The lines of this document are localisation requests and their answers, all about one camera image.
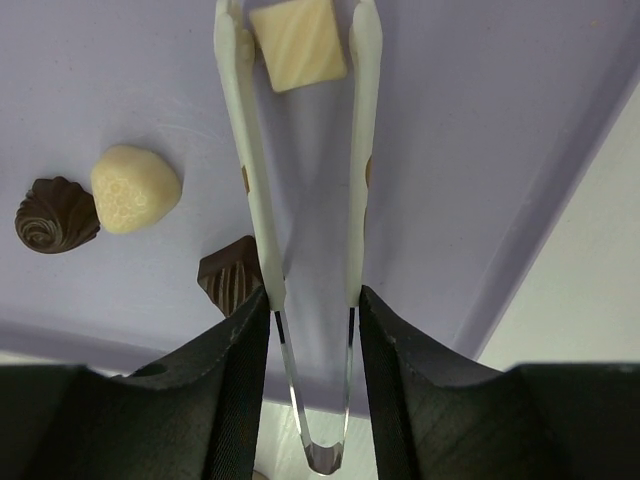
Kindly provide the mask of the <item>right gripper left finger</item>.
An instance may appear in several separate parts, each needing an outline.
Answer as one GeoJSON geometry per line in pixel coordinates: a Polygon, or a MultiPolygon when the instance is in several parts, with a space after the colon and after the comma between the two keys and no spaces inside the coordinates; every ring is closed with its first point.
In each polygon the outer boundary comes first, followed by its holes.
{"type": "Polygon", "coordinates": [[[128,376],[82,365],[1,370],[5,479],[248,479],[254,468],[269,302],[128,376]]]}

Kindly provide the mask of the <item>white square chocolate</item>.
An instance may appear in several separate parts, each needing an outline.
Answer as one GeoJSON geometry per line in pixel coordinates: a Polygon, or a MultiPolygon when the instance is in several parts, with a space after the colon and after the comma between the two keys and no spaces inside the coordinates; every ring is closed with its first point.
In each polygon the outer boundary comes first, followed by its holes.
{"type": "Polygon", "coordinates": [[[274,92],[284,93],[346,76],[332,1],[284,1],[252,9],[249,21],[274,92]]]}

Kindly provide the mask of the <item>white metal tongs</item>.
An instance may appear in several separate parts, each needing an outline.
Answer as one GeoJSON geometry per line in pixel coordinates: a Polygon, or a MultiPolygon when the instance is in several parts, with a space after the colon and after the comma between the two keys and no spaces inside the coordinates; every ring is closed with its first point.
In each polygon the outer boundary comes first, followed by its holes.
{"type": "MultiPolygon", "coordinates": [[[[312,440],[299,388],[285,314],[286,288],[282,257],[253,88],[255,39],[255,34],[244,27],[243,11],[238,2],[217,2],[213,33],[215,58],[241,165],[259,266],[278,329],[294,419],[309,468],[317,474],[329,476],[342,466],[345,442],[339,440],[332,446],[321,446],[312,440]]],[[[349,49],[354,64],[354,106],[346,242],[346,303],[349,314],[344,370],[345,411],[350,409],[353,386],[354,331],[363,286],[366,212],[383,49],[381,21],[375,2],[356,2],[349,29],[349,49]]]]}

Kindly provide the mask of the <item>dark square chocolate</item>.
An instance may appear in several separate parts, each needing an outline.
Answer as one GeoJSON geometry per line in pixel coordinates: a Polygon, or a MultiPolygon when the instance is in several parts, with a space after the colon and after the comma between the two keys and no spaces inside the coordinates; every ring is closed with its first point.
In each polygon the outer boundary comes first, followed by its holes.
{"type": "Polygon", "coordinates": [[[199,261],[197,282],[225,318],[264,285],[256,240],[245,235],[199,261]]]}

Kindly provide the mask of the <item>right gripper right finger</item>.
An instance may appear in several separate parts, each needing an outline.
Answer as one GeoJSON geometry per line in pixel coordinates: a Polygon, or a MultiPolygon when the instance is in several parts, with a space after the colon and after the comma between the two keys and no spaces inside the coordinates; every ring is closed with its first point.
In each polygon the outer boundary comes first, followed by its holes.
{"type": "Polygon", "coordinates": [[[449,349],[372,289],[360,339],[382,479],[635,479],[635,363],[520,364],[449,349]]]}

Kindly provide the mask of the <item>white heart chocolate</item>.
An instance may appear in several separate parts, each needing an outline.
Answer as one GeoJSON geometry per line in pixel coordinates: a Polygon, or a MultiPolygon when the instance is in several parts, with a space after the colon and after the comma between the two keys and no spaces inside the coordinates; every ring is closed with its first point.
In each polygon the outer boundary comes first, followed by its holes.
{"type": "Polygon", "coordinates": [[[90,174],[98,219],[113,234],[156,224],[179,202],[181,181],[157,153],[131,146],[109,147],[90,174]]]}

